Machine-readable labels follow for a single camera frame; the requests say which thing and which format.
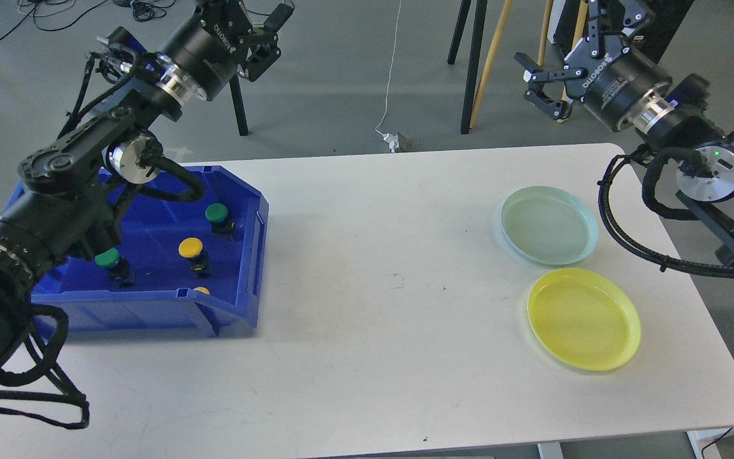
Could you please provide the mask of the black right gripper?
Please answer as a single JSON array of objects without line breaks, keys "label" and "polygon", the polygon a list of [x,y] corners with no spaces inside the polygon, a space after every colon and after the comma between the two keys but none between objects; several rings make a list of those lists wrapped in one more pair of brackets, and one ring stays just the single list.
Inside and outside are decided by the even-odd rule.
[{"label": "black right gripper", "polygon": [[567,94],[604,126],[618,133],[630,124],[634,106],[649,91],[664,96],[672,78],[662,67],[638,50],[632,50],[624,37],[652,23],[654,12],[644,1],[585,1],[586,37],[568,53],[563,69],[546,70],[529,55],[516,52],[515,60],[525,70],[525,101],[554,121],[565,120],[572,112],[565,99],[551,99],[545,86],[566,82]]}]

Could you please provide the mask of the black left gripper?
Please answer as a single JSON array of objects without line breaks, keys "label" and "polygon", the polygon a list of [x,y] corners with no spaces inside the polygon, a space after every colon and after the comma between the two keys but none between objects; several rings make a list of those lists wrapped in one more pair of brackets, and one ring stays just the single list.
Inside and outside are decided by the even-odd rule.
[{"label": "black left gripper", "polygon": [[[255,82],[282,55],[278,32],[294,14],[294,3],[281,2],[267,15],[240,6],[195,8],[158,47],[198,84],[205,101],[213,101],[236,72]],[[263,21],[251,24],[251,14]]]}]

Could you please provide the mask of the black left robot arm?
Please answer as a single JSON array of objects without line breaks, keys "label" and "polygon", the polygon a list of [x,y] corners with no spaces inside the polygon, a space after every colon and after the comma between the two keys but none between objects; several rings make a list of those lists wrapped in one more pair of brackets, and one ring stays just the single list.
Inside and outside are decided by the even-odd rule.
[{"label": "black left robot arm", "polygon": [[283,1],[254,24],[242,1],[198,1],[156,52],[119,27],[89,55],[67,122],[18,166],[23,195],[0,215],[0,400],[71,405],[80,410],[76,422],[27,418],[68,430],[89,425],[89,401],[57,361],[69,316],[32,302],[32,291],[69,258],[104,261],[113,278],[130,279],[130,267],[112,255],[132,201],[192,203],[206,194],[194,173],[165,156],[150,126],[160,116],[180,119],[192,97],[213,101],[230,87],[247,134],[239,81],[256,81],[282,55],[278,32],[294,10]]}]

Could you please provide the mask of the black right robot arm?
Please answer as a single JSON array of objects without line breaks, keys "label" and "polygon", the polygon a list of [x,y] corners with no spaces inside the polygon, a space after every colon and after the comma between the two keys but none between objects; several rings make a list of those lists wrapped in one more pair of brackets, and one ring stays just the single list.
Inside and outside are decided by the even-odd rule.
[{"label": "black right robot arm", "polygon": [[[579,102],[615,133],[635,128],[642,142],[617,155],[599,182],[599,213],[621,247],[660,267],[709,278],[734,279],[734,220],[717,208],[734,198],[734,128],[722,133],[705,116],[709,83],[693,73],[677,86],[670,75],[634,44],[655,18],[644,1],[589,1],[582,37],[547,69],[524,53],[524,98],[551,119],[567,119]],[[699,221],[721,241],[717,264],[674,258],[631,238],[617,223],[610,189],[623,166],[645,168],[641,197],[658,217]]]}]

